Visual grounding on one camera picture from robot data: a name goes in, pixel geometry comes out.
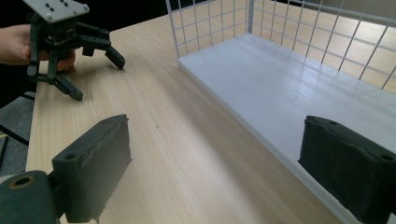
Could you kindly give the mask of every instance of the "wooden table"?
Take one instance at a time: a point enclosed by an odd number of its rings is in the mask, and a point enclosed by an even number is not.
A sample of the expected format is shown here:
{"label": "wooden table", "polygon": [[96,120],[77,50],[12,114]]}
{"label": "wooden table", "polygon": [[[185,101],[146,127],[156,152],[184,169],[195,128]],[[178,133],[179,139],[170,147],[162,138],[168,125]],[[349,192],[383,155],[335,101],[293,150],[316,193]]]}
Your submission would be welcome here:
{"label": "wooden table", "polygon": [[94,124],[126,114],[134,160],[101,223],[340,223],[179,68],[167,16],[114,31],[111,40],[123,70],[100,50],[78,51],[70,80],[82,102],[38,84],[27,170],[49,173],[51,159]]}

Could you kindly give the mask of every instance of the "finger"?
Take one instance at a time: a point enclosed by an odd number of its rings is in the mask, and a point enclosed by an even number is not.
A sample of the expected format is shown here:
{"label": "finger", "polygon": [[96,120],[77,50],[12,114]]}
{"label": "finger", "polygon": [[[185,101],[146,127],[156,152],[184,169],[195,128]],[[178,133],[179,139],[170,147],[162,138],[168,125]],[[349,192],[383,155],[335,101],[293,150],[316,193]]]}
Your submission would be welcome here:
{"label": "finger", "polygon": [[74,62],[76,60],[76,53],[74,50],[70,50],[69,54],[67,57],[63,60],[60,60],[58,62],[58,71],[63,71],[65,69],[69,69],[71,67],[74,67]]}

